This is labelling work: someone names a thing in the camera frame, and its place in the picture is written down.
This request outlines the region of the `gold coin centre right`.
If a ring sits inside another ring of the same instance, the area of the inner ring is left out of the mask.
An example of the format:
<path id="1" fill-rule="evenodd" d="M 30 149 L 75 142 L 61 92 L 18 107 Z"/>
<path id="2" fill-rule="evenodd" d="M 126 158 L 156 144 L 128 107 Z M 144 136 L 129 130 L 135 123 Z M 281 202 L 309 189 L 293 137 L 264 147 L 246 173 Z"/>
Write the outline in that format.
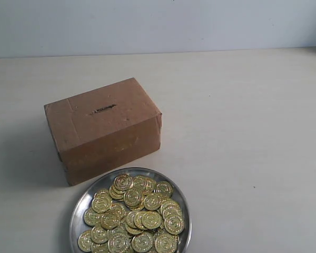
<path id="1" fill-rule="evenodd" d="M 162 197 L 158 193 L 150 193 L 144 198 L 144 208 L 150 211 L 157 210 L 162 204 Z"/>

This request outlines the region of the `gold coin left middle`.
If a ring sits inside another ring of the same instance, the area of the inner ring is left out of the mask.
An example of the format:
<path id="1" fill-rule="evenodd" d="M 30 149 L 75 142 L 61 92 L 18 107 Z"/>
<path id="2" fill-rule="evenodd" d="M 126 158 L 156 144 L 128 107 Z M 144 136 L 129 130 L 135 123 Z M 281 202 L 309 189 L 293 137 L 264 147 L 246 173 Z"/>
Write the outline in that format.
<path id="1" fill-rule="evenodd" d="M 121 215 L 116 211 L 107 211 L 101 216 L 101 226 L 110 230 L 116 228 L 121 220 Z"/>

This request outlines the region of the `gold coin left upper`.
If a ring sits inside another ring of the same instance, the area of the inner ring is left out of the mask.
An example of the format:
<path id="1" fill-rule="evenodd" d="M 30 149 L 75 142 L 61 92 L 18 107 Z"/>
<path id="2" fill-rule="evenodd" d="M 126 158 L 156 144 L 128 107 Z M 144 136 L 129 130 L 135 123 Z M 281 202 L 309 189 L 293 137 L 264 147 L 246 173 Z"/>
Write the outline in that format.
<path id="1" fill-rule="evenodd" d="M 111 208 L 112 199 L 110 197 L 101 196 L 92 200 L 92 209 L 97 213 L 104 213 Z"/>

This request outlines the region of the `gold coin top right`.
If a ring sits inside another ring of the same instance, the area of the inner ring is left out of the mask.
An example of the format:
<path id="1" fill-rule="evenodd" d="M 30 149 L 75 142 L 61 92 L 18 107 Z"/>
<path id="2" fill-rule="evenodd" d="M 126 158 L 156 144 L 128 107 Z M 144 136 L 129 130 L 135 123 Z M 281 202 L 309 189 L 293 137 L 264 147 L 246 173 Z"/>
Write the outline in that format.
<path id="1" fill-rule="evenodd" d="M 159 181 L 154 188 L 154 192 L 163 198 L 170 198 L 173 194 L 173 187 L 168 181 Z"/>

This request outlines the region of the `gold coin centre upper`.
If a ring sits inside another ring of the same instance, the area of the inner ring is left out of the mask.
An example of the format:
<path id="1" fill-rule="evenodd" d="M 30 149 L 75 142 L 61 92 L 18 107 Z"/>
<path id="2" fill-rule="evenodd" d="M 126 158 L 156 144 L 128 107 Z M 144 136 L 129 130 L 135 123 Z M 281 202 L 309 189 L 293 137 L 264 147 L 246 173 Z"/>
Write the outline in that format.
<path id="1" fill-rule="evenodd" d="M 124 194 L 124 202 L 127 206 L 134 207 L 142 202 L 142 192 L 138 189 L 131 188 Z"/>

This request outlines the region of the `round steel plate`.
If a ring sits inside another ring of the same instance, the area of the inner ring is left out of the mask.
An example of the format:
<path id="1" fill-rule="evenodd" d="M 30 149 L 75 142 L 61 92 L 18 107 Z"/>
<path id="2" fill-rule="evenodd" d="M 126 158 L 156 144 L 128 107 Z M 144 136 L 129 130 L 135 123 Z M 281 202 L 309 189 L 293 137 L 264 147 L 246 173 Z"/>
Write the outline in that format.
<path id="1" fill-rule="evenodd" d="M 188 247 L 191 241 L 192 235 L 192 221 L 190 217 L 190 210 L 186 200 L 185 195 L 182 190 L 174 183 L 170 178 L 165 176 L 162 173 L 159 173 L 155 170 L 142 168 L 142 167 L 128 167 L 115 169 L 104 174 L 101 174 L 97 177 L 97 180 L 90 185 L 87 190 L 82 194 L 81 198 L 78 200 L 75 208 L 73 209 L 73 213 L 70 220 L 69 225 L 69 238 L 71 245 L 71 252 L 81 252 L 79 249 L 77 240 L 79 235 L 88 229 L 88 225 L 85 224 L 83 219 L 84 211 L 90 207 L 91 201 L 93 199 L 94 194 L 100 188 L 107 188 L 110 186 L 114 178 L 121 173 L 128 173 L 131 176 L 148 176 L 153 178 L 156 181 L 168 181 L 173 187 L 174 192 L 172 194 L 172 199 L 178 202 L 181 206 L 181 210 L 183 211 L 183 215 L 185 218 L 185 228 L 184 231 L 180 234 L 180 242 L 177 245 L 177 252 L 188 252 Z"/>

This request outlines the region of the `gold coin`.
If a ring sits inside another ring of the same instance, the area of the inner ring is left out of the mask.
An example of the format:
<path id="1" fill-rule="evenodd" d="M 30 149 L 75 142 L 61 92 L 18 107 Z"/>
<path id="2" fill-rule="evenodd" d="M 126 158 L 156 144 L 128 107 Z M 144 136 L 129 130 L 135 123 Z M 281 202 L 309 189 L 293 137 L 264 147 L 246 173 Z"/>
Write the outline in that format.
<path id="1" fill-rule="evenodd" d="M 121 220 L 121 215 L 116 211 L 107 211 L 101 216 L 101 226 L 110 230 L 116 228 Z"/>
<path id="2" fill-rule="evenodd" d="M 124 202 L 127 206 L 134 207 L 142 202 L 142 192 L 138 189 L 131 188 L 124 194 Z"/>
<path id="3" fill-rule="evenodd" d="M 147 229 L 156 229 L 162 223 L 161 215 L 156 211 L 145 211 L 142 216 L 142 224 Z"/>
<path id="4" fill-rule="evenodd" d="M 150 193 L 144 198 L 144 208 L 150 211 L 157 210 L 162 204 L 162 197 L 158 193 Z"/>
<path id="5" fill-rule="evenodd" d="M 124 233 L 115 233 L 108 240 L 108 250 L 112 253 L 125 253 L 130 246 L 130 240 Z"/>
<path id="6" fill-rule="evenodd" d="M 172 235 L 163 233 L 155 239 L 155 249 L 158 253 L 173 253 L 177 249 L 177 242 Z"/>
<path id="7" fill-rule="evenodd" d="M 144 176 L 138 175 L 132 178 L 133 184 L 132 188 L 135 188 L 139 190 L 140 192 L 143 192 L 146 190 L 147 187 L 147 179 Z"/>
<path id="8" fill-rule="evenodd" d="M 91 240 L 96 244 L 104 244 L 108 241 L 107 231 L 101 226 L 96 225 L 91 230 Z"/>
<path id="9" fill-rule="evenodd" d="M 100 223 L 101 214 L 95 212 L 92 208 L 88 208 L 84 212 L 83 219 L 88 226 L 94 227 Z"/>
<path id="10" fill-rule="evenodd" d="M 104 213 L 111 208 L 112 199 L 110 197 L 101 196 L 92 200 L 92 209 L 97 213 Z"/>
<path id="11" fill-rule="evenodd" d="M 126 191 L 131 188 L 133 184 L 133 179 L 128 174 L 119 174 L 114 179 L 114 187 L 118 191 Z"/>
<path id="12" fill-rule="evenodd" d="M 86 230 L 80 234 L 77 244 L 83 252 L 90 252 L 92 246 L 91 230 Z"/>
<path id="13" fill-rule="evenodd" d="M 153 247 L 153 235 L 149 232 L 142 232 L 132 239 L 132 248 L 136 252 L 147 252 Z"/>
<path id="14" fill-rule="evenodd" d="M 173 194 L 173 187 L 168 181 L 159 181 L 154 188 L 154 192 L 163 198 L 170 198 Z"/>
<path id="15" fill-rule="evenodd" d="M 168 233 L 172 235 L 179 235 L 184 230 L 184 219 L 177 215 L 168 215 L 164 220 L 164 226 Z"/>

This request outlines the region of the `gold coin top left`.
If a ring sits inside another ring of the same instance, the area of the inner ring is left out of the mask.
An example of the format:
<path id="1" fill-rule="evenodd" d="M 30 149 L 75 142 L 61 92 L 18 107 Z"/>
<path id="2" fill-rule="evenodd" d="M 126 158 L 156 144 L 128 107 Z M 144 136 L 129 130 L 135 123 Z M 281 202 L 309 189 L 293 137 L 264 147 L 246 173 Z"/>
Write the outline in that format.
<path id="1" fill-rule="evenodd" d="M 119 174 L 114 179 L 114 187 L 118 191 L 126 191 L 131 188 L 133 184 L 133 179 L 128 174 Z"/>

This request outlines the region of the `gold coin top middle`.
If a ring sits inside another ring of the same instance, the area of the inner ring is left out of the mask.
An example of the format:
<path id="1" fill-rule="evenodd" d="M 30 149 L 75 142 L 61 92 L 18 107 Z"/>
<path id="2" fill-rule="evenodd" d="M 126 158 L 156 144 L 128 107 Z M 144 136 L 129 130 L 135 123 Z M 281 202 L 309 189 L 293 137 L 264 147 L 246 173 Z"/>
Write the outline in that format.
<path id="1" fill-rule="evenodd" d="M 138 175 L 132 178 L 133 184 L 132 188 L 135 188 L 139 190 L 140 192 L 143 192 L 146 190 L 147 187 L 147 179 L 144 176 Z"/>

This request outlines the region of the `gold coin far left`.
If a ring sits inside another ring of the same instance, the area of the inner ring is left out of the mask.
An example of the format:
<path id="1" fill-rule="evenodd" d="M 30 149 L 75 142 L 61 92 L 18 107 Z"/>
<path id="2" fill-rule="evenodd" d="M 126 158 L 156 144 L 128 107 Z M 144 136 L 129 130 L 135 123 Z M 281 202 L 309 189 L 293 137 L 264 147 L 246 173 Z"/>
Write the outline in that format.
<path id="1" fill-rule="evenodd" d="M 88 208 L 84 212 L 83 219 L 88 226 L 94 227 L 100 223 L 101 214 L 95 212 L 92 208 Z"/>

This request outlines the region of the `gold coin bottom middle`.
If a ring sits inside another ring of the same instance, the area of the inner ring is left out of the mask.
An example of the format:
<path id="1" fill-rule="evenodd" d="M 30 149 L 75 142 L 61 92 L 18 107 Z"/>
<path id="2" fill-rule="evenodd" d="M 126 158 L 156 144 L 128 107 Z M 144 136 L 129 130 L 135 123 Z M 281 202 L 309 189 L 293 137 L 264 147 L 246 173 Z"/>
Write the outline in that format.
<path id="1" fill-rule="evenodd" d="M 132 248 L 136 252 L 147 252 L 153 247 L 153 235 L 149 232 L 142 232 L 132 239 Z"/>

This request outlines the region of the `gold coin bottom right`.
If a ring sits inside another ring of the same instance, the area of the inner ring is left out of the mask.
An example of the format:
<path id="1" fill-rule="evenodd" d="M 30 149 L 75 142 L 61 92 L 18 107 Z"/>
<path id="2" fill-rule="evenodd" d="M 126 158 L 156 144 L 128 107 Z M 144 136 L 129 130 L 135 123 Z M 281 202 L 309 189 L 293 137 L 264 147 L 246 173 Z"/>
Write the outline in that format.
<path id="1" fill-rule="evenodd" d="M 155 249 L 158 253 L 173 253 L 177 249 L 177 242 L 172 235 L 163 233 L 155 239 Z"/>

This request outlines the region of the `gold coin lower left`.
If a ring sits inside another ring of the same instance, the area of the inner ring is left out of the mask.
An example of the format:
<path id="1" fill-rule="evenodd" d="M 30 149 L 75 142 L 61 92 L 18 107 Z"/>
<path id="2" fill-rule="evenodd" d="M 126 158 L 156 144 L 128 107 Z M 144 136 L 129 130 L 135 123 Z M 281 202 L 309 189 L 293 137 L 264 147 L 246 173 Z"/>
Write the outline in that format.
<path id="1" fill-rule="evenodd" d="M 104 244 L 108 241 L 107 231 L 101 226 L 96 225 L 91 230 L 91 240 L 96 244 Z"/>

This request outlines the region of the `brown cardboard slotted box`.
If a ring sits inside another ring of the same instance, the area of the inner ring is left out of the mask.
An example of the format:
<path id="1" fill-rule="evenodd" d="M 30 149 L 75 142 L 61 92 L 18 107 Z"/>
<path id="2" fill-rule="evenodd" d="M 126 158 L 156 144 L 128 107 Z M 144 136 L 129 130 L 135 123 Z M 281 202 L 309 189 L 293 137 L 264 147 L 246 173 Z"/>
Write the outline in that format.
<path id="1" fill-rule="evenodd" d="M 161 146 L 162 113 L 133 77 L 46 104 L 44 111 L 70 186 Z"/>

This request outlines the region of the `gold coin bottom left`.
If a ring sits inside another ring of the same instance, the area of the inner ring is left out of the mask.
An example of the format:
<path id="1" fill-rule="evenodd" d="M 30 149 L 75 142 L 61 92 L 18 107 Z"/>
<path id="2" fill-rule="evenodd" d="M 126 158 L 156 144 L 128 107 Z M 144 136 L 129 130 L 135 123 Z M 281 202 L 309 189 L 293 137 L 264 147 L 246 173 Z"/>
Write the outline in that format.
<path id="1" fill-rule="evenodd" d="M 86 230 L 80 234 L 77 244 L 83 252 L 90 252 L 92 246 L 91 230 Z"/>

